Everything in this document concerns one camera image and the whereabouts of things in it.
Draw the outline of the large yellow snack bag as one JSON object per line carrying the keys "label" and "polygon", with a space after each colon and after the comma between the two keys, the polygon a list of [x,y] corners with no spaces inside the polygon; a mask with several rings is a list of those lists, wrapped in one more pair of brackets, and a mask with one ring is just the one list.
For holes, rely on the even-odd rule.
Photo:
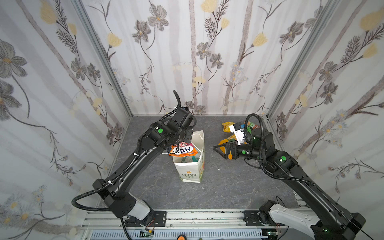
{"label": "large yellow snack bag", "polygon": [[234,142],[236,145],[238,144],[236,135],[231,135],[231,136],[227,137],[226,139],[221,140],[219,145],[223,145],[225,143],[231,143],[231,142]]}

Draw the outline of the orange red snack packet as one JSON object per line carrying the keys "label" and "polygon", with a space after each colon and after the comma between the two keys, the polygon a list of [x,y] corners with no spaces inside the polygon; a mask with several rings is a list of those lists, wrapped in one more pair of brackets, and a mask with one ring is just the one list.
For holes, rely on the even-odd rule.
{"label": "orange red snack packet", "polygon": [[177,145],[172,145],[168,153],[173,157],[188,157],[195,156],[198,150],[192,143],[181,142]]}

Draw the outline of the small yellow snack packet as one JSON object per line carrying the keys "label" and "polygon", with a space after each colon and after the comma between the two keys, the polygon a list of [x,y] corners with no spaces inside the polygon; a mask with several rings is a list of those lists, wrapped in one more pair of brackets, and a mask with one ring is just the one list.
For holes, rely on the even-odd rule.
{"label": "small yellow snack packet", "polygon": [[230,126],[234,125],[235,123],[234,122],[225,122],[225,123],[222,123],[222,127],[223,127],[223,132],[225,133],[230,133],[231,130],[230,130]]}

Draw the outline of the green snack packet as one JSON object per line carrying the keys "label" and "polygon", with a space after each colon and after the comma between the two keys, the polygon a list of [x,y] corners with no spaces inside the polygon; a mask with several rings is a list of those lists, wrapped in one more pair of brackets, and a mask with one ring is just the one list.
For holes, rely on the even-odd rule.
{"label": "green snack packet", "polygon": [[250,121],[247,122],[247,129],[253,130],[253,129],[258,129],[259,127],[260,127],[259,125],[253,122],[250,122]]}

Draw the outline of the white floral paper bag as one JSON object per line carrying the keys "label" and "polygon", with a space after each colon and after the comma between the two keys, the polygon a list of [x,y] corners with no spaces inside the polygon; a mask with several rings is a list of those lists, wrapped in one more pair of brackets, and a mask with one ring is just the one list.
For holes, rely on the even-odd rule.
{"label": "white floral paper bag", "polygon": [[184,157],[172,156],[172,159],[182,182],[201,183],[205,169],[205,134],[203,130],[193,133],[192,144],[198,150],[195,155],[196,158],[199,158],[197,163],[182,163]]}

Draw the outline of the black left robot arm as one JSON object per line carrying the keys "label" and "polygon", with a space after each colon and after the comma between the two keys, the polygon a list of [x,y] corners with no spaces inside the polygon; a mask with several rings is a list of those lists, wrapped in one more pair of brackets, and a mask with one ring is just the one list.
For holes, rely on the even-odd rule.
{"label": "black left robot arm", "polygon": [[[93,190],[76,196],[72,205],[88,212],[111,212],[117,218],[133,216],[144,220],[151,212],[151,208],[144,202],[130,194],[130,189],[146,167],[163,152],[172,146],[180,147],[181,143],[192,140],[193,128],[197,120],[186,107],[181,105],[177,92],[174,92],[177,106],[168,114],[150,125],[137,142],[136,149],[115,172],[106,179],[97,179],[93,183]],[[92,195],[99,195],[106,207],[91,208],[79,203],[79,200]]]}

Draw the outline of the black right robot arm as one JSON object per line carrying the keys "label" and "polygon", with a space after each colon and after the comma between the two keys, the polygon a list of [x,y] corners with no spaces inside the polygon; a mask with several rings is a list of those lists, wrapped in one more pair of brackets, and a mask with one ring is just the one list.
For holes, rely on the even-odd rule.
{"label": "black right robot arm", "polygon": [[257,160],[264,174],[289,186],[314,212],[313,215],[302,214],[269,200],[259,207],[256,221],[267,226],[285,225],[314,240],[353,240],[362,232],[366,219],[342,207],[290,154],[276,149],[274,136],[259,115],[249,114],[243,125],[236,123],[230,129],[236,140],[214,146],[215,152],[229,160]]}

